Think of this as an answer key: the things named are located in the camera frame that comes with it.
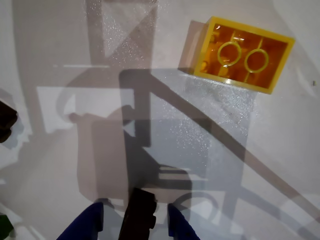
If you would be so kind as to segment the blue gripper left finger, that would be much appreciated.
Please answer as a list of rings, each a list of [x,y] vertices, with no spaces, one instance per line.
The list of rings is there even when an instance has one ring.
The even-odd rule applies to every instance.
[[[97,240],[103,227],[104,205],[95,202],[76,217],[57,240]]]

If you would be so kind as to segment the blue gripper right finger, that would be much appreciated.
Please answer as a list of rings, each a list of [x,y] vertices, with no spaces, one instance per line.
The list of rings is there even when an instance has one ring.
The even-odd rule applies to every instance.
[[[174,240],[200,240],[184,215],[172,204],[167,206],[168,235]]]

